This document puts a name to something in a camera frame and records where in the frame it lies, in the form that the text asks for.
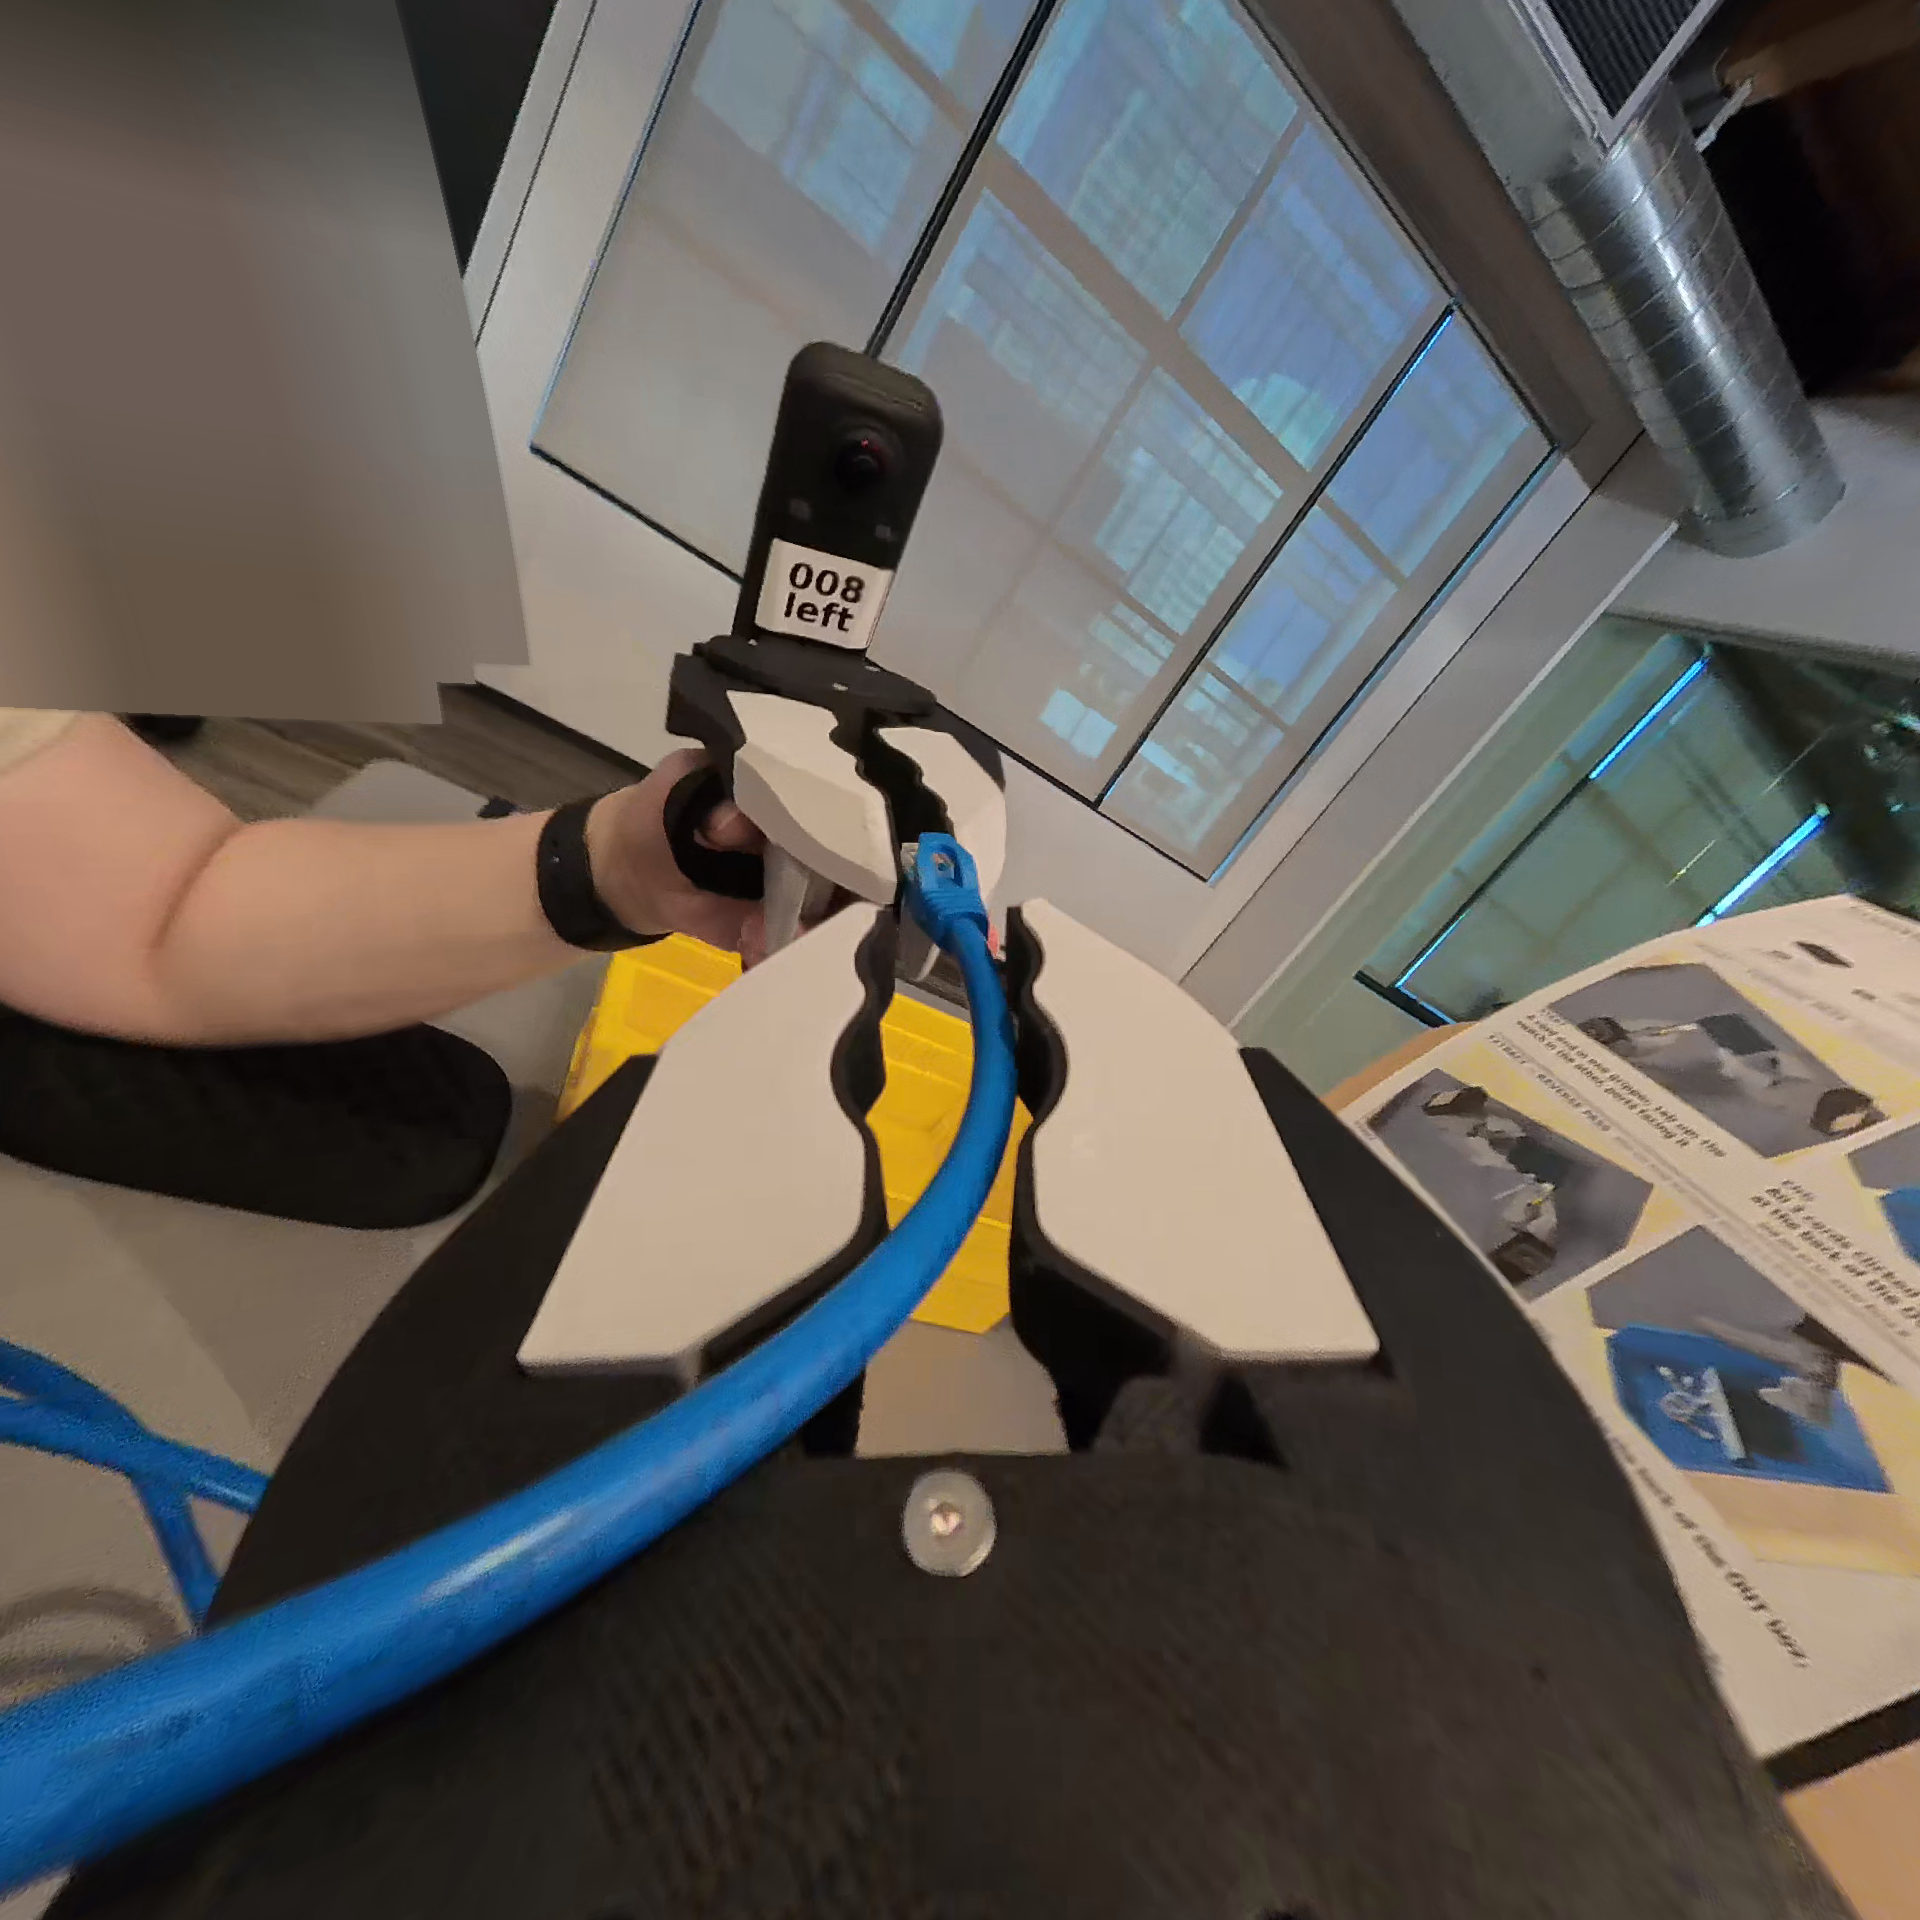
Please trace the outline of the person's left forearm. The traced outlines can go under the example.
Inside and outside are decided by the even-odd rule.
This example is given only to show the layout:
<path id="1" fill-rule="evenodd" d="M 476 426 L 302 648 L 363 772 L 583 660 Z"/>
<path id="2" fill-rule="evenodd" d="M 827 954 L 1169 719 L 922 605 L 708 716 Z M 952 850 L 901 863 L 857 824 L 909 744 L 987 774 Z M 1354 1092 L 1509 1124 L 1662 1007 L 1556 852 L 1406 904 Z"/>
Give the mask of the person's left forearm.
<path id="1" fill-rule="evenodd" d="M 563 973 L 542 818 L 238 821 L 85 714 L 2 778 L 2 1001 L 143 1044 L 350 1041 Z"/>

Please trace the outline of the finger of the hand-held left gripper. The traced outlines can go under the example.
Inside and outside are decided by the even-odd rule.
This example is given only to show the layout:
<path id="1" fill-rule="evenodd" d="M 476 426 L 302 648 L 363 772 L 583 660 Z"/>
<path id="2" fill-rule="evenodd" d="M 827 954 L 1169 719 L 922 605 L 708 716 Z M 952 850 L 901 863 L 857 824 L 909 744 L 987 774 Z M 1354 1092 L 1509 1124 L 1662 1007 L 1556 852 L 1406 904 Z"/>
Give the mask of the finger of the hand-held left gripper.
<path id="1" fill-rule="evenodd" d="M 901 894 L 901 845 L 884 792 L 835 738 L 836 714 L 776 692 L 732 692 L 741 740 L 732 802 L 768 848 L 859 899 Z"/>
<path id="2" fill-rule="evenodd" d="M 976 888 L 996 904 L 1007 860 L 1005 768 L 996 747 L 958 722 L 879 727 L 870 734 L 870 785 L 886 806 L 898 848 L 947 834 L 971 855 Z"/>

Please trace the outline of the printed instruction sheet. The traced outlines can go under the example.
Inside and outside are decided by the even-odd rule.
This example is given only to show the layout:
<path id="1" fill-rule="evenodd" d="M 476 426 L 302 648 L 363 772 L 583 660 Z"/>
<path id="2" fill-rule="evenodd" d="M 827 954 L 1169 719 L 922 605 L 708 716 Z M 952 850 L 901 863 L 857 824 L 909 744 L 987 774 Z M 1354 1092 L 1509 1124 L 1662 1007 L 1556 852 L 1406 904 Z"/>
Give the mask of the printed instruction sheet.
<path id="1" fill-rule="evenodd" d="M 1915 1741 L 1919 924 L 1699 924 L 1446 1029 L 1343 1117 L 1518 1301 L 1789 1782 Z"/>

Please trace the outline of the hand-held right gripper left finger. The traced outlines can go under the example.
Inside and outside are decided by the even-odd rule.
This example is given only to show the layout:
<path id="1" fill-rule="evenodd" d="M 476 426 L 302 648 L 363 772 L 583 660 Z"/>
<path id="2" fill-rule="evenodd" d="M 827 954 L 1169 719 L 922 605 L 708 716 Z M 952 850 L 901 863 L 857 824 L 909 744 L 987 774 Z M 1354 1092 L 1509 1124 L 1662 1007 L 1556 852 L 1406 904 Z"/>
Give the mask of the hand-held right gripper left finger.
<path id="1" fill-rule="evenodd" d="M 690 1387 L 884 1235 L 894 911 L 844 906 L 658 1051 L 517 1360 Z"/>

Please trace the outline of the person's left hand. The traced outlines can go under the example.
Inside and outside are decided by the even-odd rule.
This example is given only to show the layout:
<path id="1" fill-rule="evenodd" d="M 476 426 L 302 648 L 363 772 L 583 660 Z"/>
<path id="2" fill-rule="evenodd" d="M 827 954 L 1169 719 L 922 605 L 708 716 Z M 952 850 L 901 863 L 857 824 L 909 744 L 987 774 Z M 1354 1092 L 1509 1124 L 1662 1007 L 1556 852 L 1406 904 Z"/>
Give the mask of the person's left hand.
<path id="1" fill-rule="evenodd" d="M 597 800 L 586 821 L 589 868 L 600 902 L 629 932 L 700 940 L 754 970 L 766 954 L 763 904 L 695 887 L 665 829 L 668 796 L 708 765 L 704 751 L 683 747 L 638 783 Z"/>

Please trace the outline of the silver air duct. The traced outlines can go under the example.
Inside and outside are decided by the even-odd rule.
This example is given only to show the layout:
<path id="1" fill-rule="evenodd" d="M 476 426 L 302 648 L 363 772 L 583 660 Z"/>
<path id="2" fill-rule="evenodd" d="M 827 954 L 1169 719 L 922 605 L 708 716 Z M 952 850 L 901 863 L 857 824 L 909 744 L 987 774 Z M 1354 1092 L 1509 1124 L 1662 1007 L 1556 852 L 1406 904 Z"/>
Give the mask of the silver air duct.
<path id="1" fill-rule="evenodd" d="M 1533 240 L 1667 463 L 1699 547 L 1779 552 L 1845 496 L 1806 389 L 1677 94 L 1522 195 Z"/>

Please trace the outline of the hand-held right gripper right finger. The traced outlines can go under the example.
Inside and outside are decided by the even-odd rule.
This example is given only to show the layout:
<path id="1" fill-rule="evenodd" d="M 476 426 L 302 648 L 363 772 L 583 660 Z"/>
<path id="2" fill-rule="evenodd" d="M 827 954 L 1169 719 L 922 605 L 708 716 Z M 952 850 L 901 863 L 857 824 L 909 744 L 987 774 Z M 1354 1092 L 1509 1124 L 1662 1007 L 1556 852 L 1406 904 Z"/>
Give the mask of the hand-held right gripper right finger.
<path id="1" fill-rule="evenodd" d="M 1232 1033 L 1053 902 L 1009 916 L 1026 1249 L 1232 1365 L 1361 1365 L 1380 1336 Z"/>

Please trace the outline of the green tinted glass window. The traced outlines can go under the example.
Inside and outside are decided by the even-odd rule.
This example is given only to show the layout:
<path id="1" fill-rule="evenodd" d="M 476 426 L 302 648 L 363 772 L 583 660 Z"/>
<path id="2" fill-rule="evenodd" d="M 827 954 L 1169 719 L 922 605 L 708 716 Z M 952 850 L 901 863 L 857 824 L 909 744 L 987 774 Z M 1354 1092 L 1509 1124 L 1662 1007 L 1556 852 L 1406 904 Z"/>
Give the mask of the green tinted glass window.
<path id="1" fill-rule="evenodd" d="M 1477 1020 L 1654 938 L 1829 896 L 1916 914 L 1911 660 L 1604 617 L 1577 701 L 1357 967 L 1425 1026 Z"/>

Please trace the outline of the yellow plastic bin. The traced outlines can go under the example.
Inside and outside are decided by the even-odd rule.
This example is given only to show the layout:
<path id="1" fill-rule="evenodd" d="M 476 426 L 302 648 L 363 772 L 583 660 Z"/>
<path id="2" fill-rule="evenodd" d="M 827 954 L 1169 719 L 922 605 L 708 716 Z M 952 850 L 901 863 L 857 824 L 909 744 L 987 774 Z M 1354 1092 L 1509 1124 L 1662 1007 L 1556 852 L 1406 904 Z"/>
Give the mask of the yellow plastic bin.
<path id="1" fill-rule="evenodd" d="M 736 954 L 684 935 L 609 962 L 559 1094 L 565 1122 L 629 1060 L 652 1056 L 741 977 Z M 868 1117 L 891 1228 L 922 1198 L 963 1120 L 973 1079 L 971 1023 L 901 987 L 881 1020 L 883 1090 Z M 919 1324 L 988 1335 L 1010 1314 L 1017 1162 L 1030 1115 L 1017 1107 L 996 1180 L 942 1277 L 914 1310 Z"/>

